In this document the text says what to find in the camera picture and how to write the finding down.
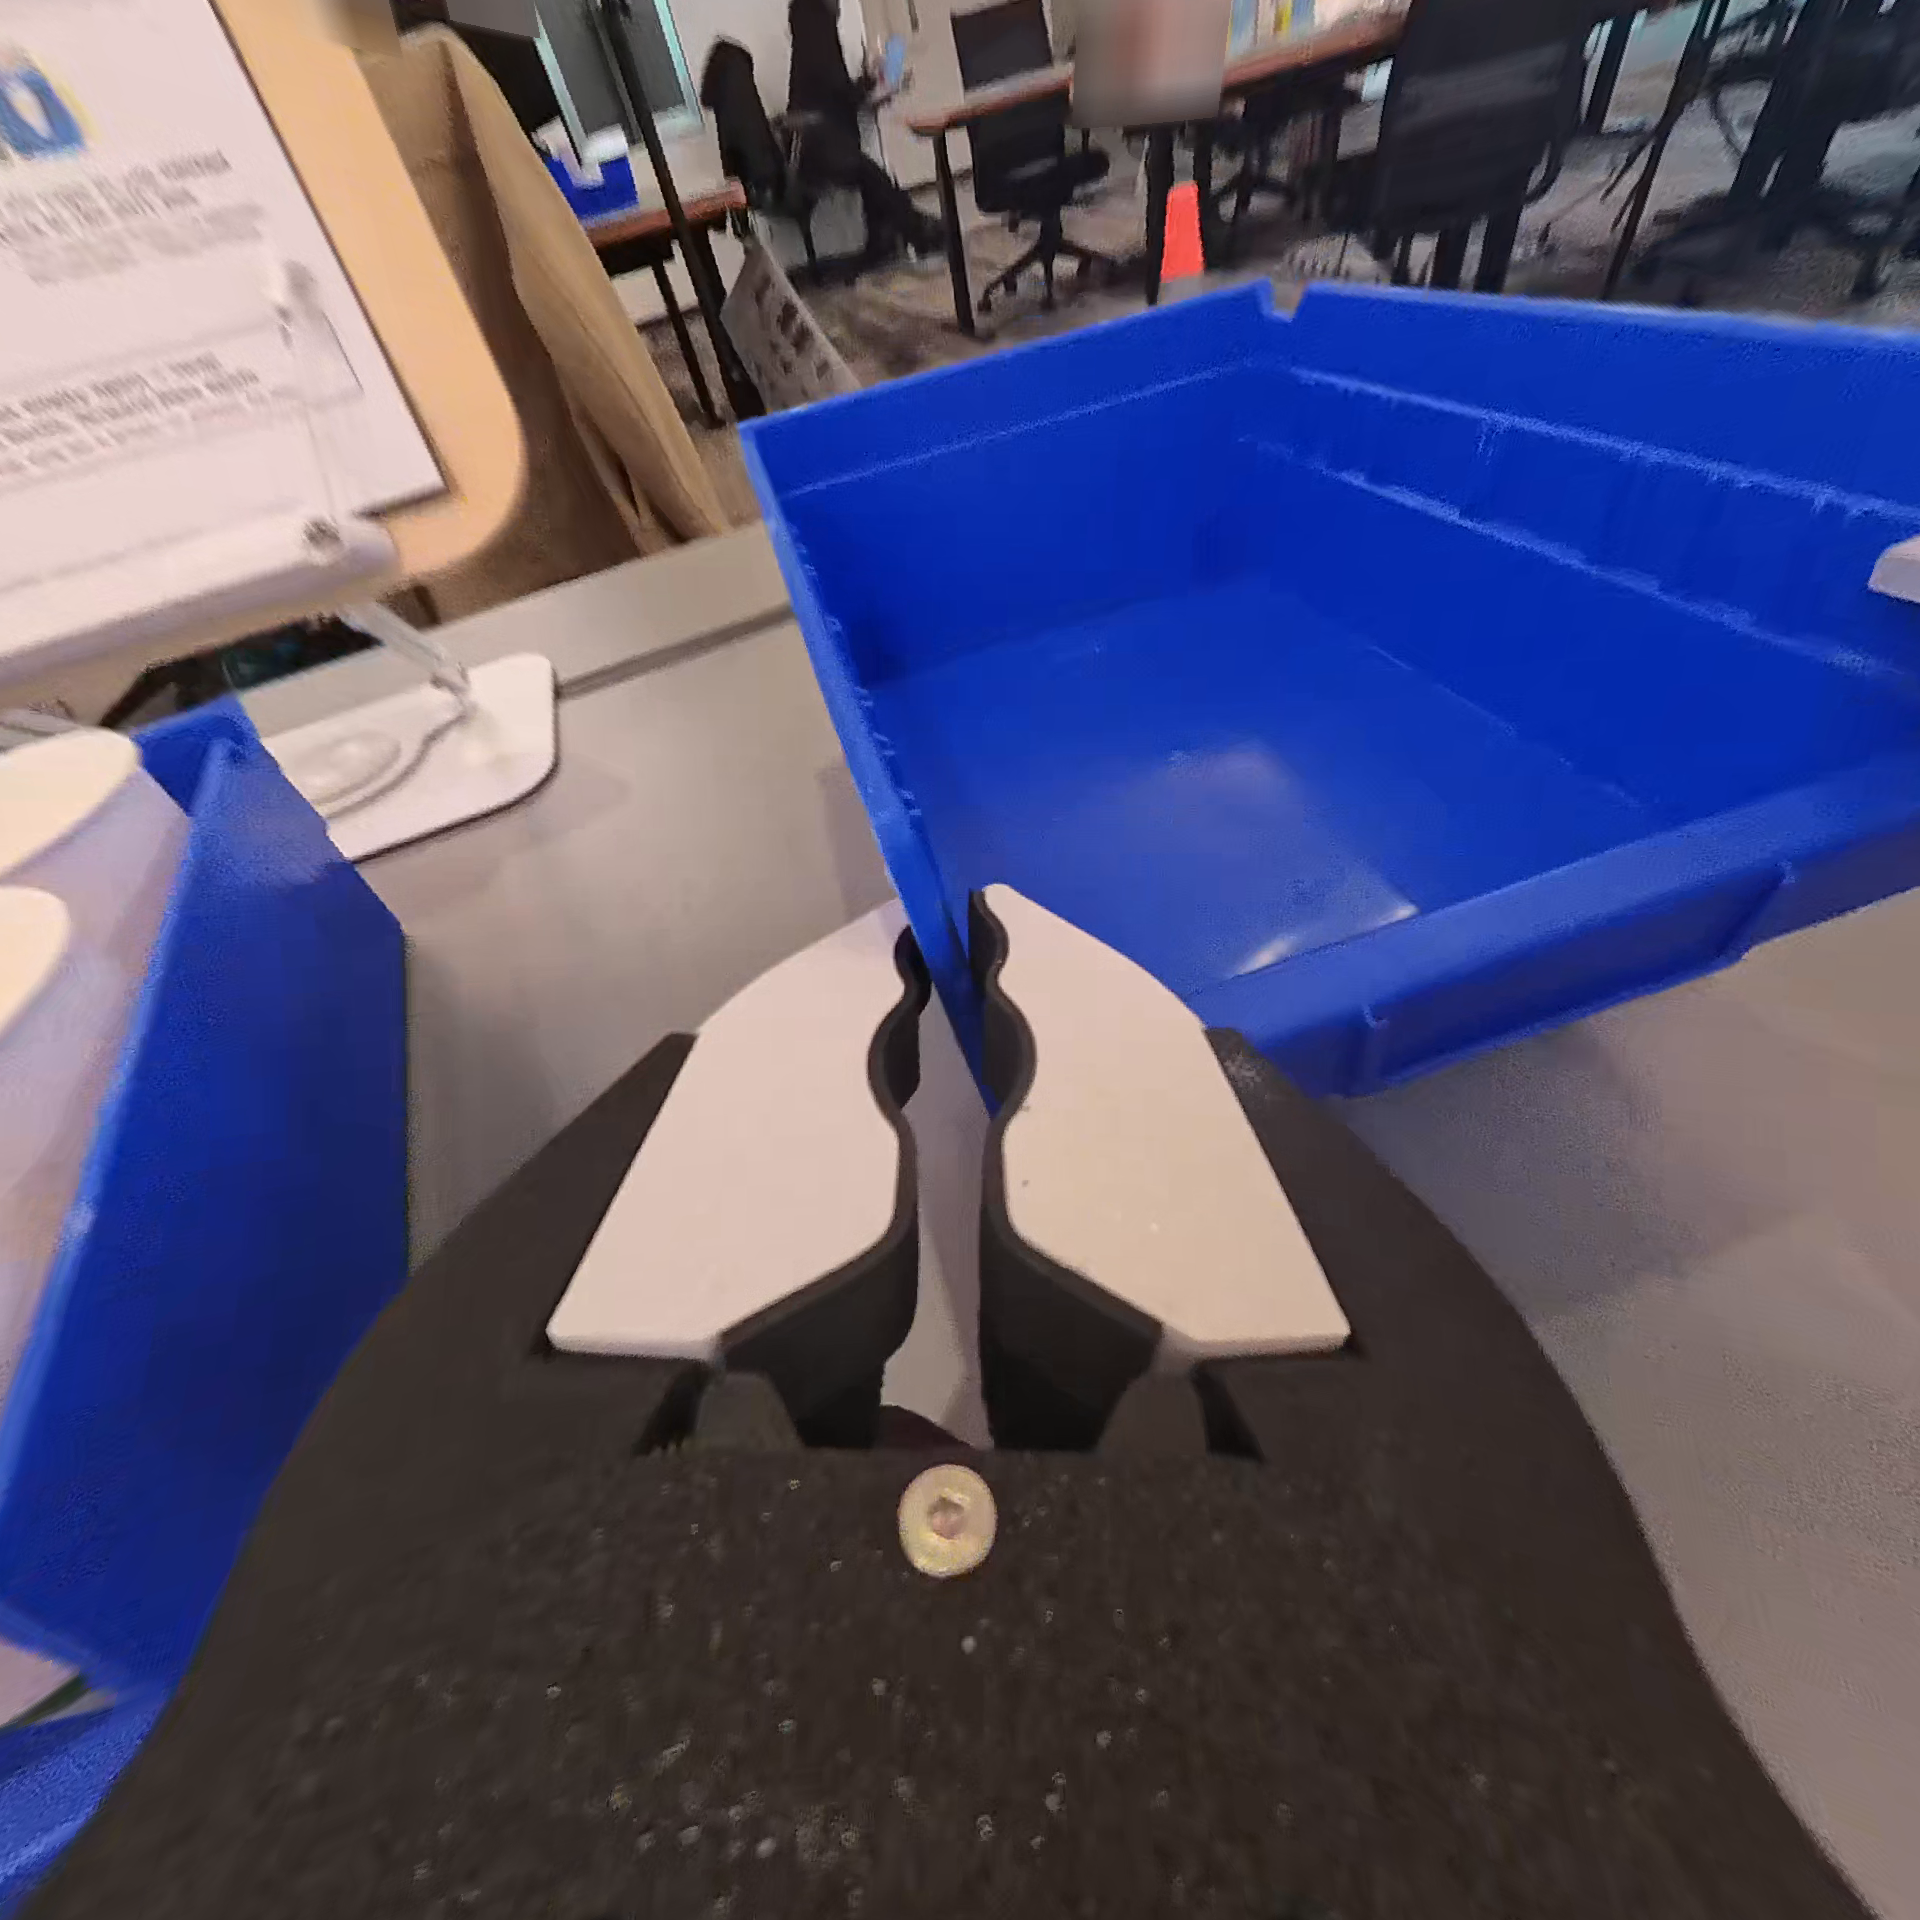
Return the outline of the white printed poster panel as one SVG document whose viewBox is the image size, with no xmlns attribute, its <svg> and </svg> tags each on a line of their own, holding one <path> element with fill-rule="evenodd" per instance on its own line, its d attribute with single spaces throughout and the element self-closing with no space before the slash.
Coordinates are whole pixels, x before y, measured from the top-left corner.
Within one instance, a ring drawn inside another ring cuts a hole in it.
<svg viewBox="0 0 1920 1920">
<path fill-rule="evenodd" d="M 766 417 L 865 390 L 793 279 L 758 238 L 741 243 L 723 328 Z"/>
</svg>

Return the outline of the blue plastic bin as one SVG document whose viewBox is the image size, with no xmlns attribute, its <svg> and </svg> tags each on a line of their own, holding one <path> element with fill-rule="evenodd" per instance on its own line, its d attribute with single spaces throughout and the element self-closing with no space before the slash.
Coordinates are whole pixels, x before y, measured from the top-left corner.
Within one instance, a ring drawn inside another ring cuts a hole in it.
<svg viewBox="0 0 1920 1920">
<path fill-rule="evenodd" d="M 408 941 L 225 698 L 136 736 L 185 860 L 0 1430 L 5 1641 L 108 1703 L 5 1732 L 5 1908 L 181 1684 L 408 1283 Z"/>
<path fill-rule="evenodd" d="M 754 421 L 978 1047 L 991 883 L 1366 1096 L 1920 875 L 1916 335 L 1317 284 Z"/>
</svg>

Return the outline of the cluster of white cups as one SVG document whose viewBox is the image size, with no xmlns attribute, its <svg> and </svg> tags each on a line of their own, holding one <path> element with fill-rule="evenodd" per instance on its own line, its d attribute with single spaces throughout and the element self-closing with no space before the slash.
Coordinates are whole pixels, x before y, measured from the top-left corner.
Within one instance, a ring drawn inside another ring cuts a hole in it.
<svg viewBox="0 0 1920 1920">
<path fill-rule="evenodd" d="M 185 812 L 121 732 L 0 759 L 0 1377 L 14 1380 L 78 1197 Z"/>
</svg>

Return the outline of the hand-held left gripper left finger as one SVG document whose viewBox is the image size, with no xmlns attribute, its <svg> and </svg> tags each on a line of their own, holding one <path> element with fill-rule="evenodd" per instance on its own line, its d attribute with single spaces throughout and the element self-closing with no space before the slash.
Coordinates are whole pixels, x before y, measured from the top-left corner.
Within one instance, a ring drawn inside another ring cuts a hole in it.
<svg viewBox="0 0 1920 1920">
<path fill-rule="evenodd" d="M 762 1377 L 811 1449 L 876 1449 L 920 1291 L 920 951 L 902 905 L 696 1037 L 574 1274 L 560 1357 Z"/>
</svg>

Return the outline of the printed instruction sheet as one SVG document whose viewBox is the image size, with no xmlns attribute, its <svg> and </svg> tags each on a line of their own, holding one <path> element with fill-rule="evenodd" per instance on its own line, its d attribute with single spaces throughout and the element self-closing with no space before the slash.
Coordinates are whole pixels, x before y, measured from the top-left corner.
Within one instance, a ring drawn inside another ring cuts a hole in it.
<svg viewBox="0 0 1920 1920">
<path fill-rule="evenodd" d="M 443 473 L 212 5 L 0 14 L 0 578 Z"/>
</svg>

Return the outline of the instruction sheet on tablet stand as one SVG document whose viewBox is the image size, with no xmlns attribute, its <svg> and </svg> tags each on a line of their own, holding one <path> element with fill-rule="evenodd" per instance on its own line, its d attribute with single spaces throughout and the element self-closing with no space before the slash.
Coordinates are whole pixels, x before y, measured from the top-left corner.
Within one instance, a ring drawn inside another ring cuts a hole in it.
<svg viewBox="0 0 1920 1920">
<path fill-rule="evenodd" d="M 557 665 L 465 665 L 391 597 L 483 555 L 528 480 L 512 399 L 461 297 L 338 5 L 212 5 L 378 345 L 443 495 L 378 516 L 338 507 L 223 524 L 50 593 L 0 593 L 5 705 L 83 674 L 136 674 L 308 616 L 413 664 L 417 685 L 267 740 L 351 860 L 398 852 L 539 793 L 560 759 Z"/>
</svg>

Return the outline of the beige hanging coat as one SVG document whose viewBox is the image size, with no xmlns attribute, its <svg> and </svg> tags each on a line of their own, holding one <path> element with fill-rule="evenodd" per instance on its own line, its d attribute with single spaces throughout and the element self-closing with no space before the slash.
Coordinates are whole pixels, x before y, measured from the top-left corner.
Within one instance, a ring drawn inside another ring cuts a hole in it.
<svg viewBox="0 0 1920 1920">
<path fill-rule="evenodd" d="M 448 27 L 357 62 L 528 446 L 501 534 L 423 574 L 398 613 L 448 626 L 726 534 L 726 503 L 652 353 L 490 72 Z"/>
</svg>

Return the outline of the large black office chair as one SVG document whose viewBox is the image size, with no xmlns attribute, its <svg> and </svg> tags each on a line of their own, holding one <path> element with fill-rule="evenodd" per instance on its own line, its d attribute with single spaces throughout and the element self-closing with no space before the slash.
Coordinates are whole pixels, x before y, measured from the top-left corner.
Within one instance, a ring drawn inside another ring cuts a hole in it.
<svg viewBox="0 0 1920 1920">
<path fill-rule="evenodd" d="M 1593 9 L 1579 0 L 1419 0 L 1389 62 L 1360 232 L 1385 253 L 1436 238 L 1428 284 L 1504 293 L 1526 205 L 1561 168 L 1581 112 Z"/>
</svg>

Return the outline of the small wooden side desk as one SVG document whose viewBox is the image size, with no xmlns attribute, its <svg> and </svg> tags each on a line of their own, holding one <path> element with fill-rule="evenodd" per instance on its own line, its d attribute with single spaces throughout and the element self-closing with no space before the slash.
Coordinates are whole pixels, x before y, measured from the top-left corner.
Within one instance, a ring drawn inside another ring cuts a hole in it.
<svg viewBox="0 0 1920 1920">
<path fill-rule="evenodd" d="M 716 262 L 716 246 L 712 246 L 721 232 L 745 232 L 741 227 L 745 215 L 748 215 L 745 187 L 721 182 L 716 188 L 691 194 L 679 205 L 632 205 L 632 211 L 615 211 L 615 215 L 584 223 L 597 262 L 605 267 L 610 279 L 625 279 L 638 270 L 652 277 L 667 323 L 679 343 L 682 365 L 696 386 L 697 417 L 712 431 L 723 427 L 723 413 L 712 393 L 708 362 L 673 297 L 671 262 L 679 261 L 686 270 L 691 297 L 708 328 L 708 359 L 716 362 L 716 378 L 721 378 L 726 407 L 745 421 L 758 421 L 766 407 L 762 407 L 758 383 L 748 378 L 732 345 L 732 335 L 723 321 L 726 293 L 723 293 L 723 277 Z"/>
</svg>

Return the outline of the black hanging jacket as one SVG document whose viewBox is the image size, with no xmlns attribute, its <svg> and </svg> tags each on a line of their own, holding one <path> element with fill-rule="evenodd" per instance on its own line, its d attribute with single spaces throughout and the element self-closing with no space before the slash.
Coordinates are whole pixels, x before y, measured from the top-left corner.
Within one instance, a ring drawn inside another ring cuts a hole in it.
<svg viewBox="0 0 1920 1920">
<path fill-rule="evenodd" d="M 716 129 L 723 171 L 741 182 L 748 205 L 762 215 L 789 215 L 793 182 L 785 142 L 762 105 L 758 62 L 741 43 L 712 43 L 697 78 L 697 105 Z"/>
</svg>

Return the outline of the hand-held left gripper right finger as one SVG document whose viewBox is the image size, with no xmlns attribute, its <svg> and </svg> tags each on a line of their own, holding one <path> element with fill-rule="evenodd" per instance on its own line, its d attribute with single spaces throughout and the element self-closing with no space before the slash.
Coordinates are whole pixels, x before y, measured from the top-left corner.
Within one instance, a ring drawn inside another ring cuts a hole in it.
<svg viewBox="0 0 1920 1920">
<path fill-rule="evenodd" d="M 993 1449 L 1096 1449 L 1145 1377 L 1334 1357 L 1352 1325 L 1202 1015 L 1011 883 L 969 897 L 978 1364 Z"/>
</svg>

